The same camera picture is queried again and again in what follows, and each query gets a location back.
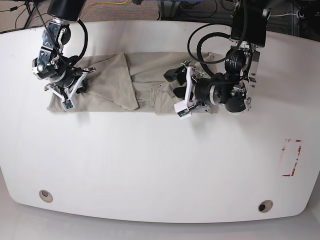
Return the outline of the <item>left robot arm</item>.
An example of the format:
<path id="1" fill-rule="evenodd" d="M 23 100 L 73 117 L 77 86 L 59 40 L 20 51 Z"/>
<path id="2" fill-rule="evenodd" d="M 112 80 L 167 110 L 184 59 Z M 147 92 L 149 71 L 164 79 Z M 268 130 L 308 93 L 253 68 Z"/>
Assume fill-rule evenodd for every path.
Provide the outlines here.
<path id="1" fill-rule="evenodd" d="M 230 34 L 209 33 L 197 43 L 196 55 L 189 54 L 201 67 L 184 61 L 180 67 L 163 75 L 168 82 L 180 84 L 173 90 L 181 100 L 174 104 L 174 111 L 180 119 L 191 117 L 193 112 L 209 111 L 219 106 L 233 114 L 251 108 L 260 59 L 257 49 L 266 43 L 270 8 L 268 0 L 235 1 Z M 228 39 L 234 44 L 222 59 L 204 60 L 203 43 L 215 37 Z"/>

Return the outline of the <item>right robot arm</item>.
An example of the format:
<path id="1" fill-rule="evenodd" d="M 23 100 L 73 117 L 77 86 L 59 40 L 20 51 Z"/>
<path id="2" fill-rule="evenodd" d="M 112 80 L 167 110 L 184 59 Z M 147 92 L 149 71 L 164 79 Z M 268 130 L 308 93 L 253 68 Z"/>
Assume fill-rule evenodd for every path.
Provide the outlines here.
<path id="1" fill-rule="evenodd" d="M 77 106 L 76 94 L 84 93 L 88 83 L 88 74 L 96 71 L 95 67 L 76 67 L 88 47 L 88 30 L 80 20 L 85 5 L 84 0 L 52 0 L 47 14 L 52 20 L 44 25 L 42 46 L 37 58 L 32 62 L 32 72 L 40 80 L 48 80 L 44 87 L 60 99 L 65 111 Z M 84 44 L 79 55 L 66 57 L 64 46 L 71 39 L 70 22 L 77 22 L 84 32 Z"/>

